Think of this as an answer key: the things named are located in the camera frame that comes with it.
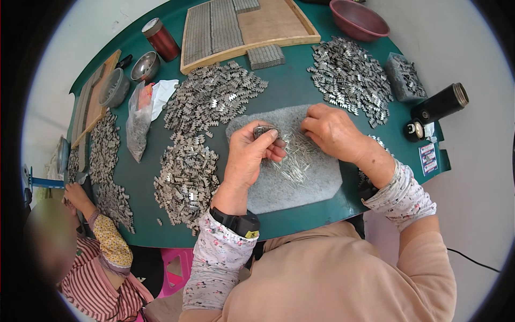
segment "clear plastic bag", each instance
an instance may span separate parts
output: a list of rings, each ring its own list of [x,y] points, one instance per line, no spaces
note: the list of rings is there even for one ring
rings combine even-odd
[[[152,94],[149,95],[142,81],[136,86],[129,99],[129,117],[125,124],[127,148],[139,163],[147,146],[147,132],[152,116]]]

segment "plastic container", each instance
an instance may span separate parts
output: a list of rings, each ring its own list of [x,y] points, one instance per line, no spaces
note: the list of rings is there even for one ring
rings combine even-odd
[[[393,88],[393,91],[395,92],[395,96],[397,97],[397,100],[400,102],[408,102],[408,101],[414,101],[414,100],[418,100],[418,99],[427,98],[427,95],[426,96],[414,96],[408,90],[408,86],[406,85],[404,77],[402,76],[399,69],[396,68],[396,66],[395,66],[395,63],[394,63],[395,60],[393,59],[394,56],[401,57],[405,61],[408,61],[408,60],[406,59],[406,57],[404,57],[401,54],[390,53],[390,55],[388,55],[388,59],[386,60],[386,64],[384,67],[386,75],[388,75],[388,79],[390,80],[391,87]]]
[[[352,0],[332,0],[329,7],[334,23],[349,37],[374,41],[390,34],[390,27],[380,15]]]
[[[129,93],[129,78],[124,70],[116,68],[107,76],[98,93],[98,103],[107,108],[116,108],[124,101]]]

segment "person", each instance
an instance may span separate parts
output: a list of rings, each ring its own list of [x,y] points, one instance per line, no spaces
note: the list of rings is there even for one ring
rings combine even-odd
[[[378,188],[362,202],[400,232],[397,266],[382,261],[350,223],[341,221],[267,240],[261,258],[253,258],[250,277],[237,285],[238,271],[259,236],[237,235],[212,213],[245,215],[261,159],[286,156],[276,130],[253,139],[259,125],[268,124],[253,121],[231,137],[224,181],[199,221],[179,320],[451,321],[456,281],[436,204],[409,166],[360,133],[344,111],[324,104],[309,107],[301,130],[325,153],[358,166]]]
[[[143,266],[158,267],[161,284],[150,284],[158,285],[157,293],[154,291],[152,294],[131,273],[133,260],[136,260],[114,222],[100,214],[78,183],[67,184],[64,197],[67,201],[64,199],[63,202],[70,208],[77,227],[77,253],[72,269],[60,283],[63,296],[80,312],[97,321],[136,320],[140,309],[151,302],[161,289],[164,274],[162,259],[157,266],[150,265],[152,260],[137,265],[140,272],[145,271]],[[88,221],[96,239],[85,236],[77,210]],[[148,254],[151,249],[137,249],[134,253],[141,252]]]

